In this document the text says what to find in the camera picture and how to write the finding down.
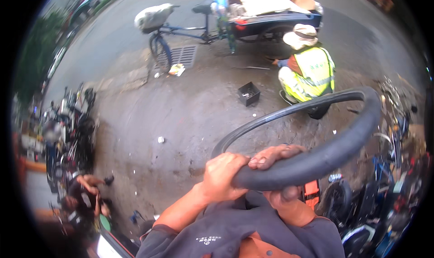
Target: white plastic bag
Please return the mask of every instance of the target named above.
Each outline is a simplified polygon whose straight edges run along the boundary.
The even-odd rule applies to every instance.
[[[172,12],[173,5],[170,3],[145,8],[134,18],[134,26],[141,30],[161,26]]]

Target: storm drain grate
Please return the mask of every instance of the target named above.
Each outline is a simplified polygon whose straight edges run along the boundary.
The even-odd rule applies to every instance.
[[[170,53],[172,56],[172,65],[182,63],[186,68],[193,67],[197,50],[197,45],[186,45],[171,49]],[[159,69],[160,67],[155,63],[154,70],[158,71]]]

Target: bicycle frame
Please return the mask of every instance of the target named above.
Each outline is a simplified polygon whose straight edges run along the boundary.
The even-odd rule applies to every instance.
[[[177,32],[177,30],[205,30],[201,36],[189,34],[189,33],[183,33],[183,32]],[[208,14],[205,15],[205,26],[201,27],[181,27],[181,26],[162,26],[158,30],[159,34],[169,34],[169,35],[180,35],[180,36],[187,36],[191,38],[198,38],[203,40],[205,43],[211,43],[213,41],[216,41],[219,39],[219,35],[215,35],[210,37],[209,31],[208,31]]]

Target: hand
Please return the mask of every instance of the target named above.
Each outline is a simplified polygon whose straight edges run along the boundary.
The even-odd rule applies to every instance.
[[[245,194],[247,189],[231,186],[232,179],[241,167],[247,165],[249,157],[225,152],[209,160],[206,164],[200,192],[208,202],[235,200]]]
[[[285,145],[269,147],[255,155],[249,162],[251,169],[268,169],[277,160],[282,158],[291,158],[306,148],[299,145]],[[283,190],[264,191],[263,194],[274,209],[279,209],[283,204],[297,199],[301,193],[300,186],[288,186]]]
[[[97,187],[91,186],[88,191],[93,194],[93,195],[98,195],[99,194],[99,189]]]

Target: bicycle seat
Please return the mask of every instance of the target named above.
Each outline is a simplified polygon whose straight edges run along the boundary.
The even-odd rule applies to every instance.
[[[203,14],[211,14],[211,3],[212,0],[206,0],[205,2],[194,6],[191,10],[194,13],[203,13]]]

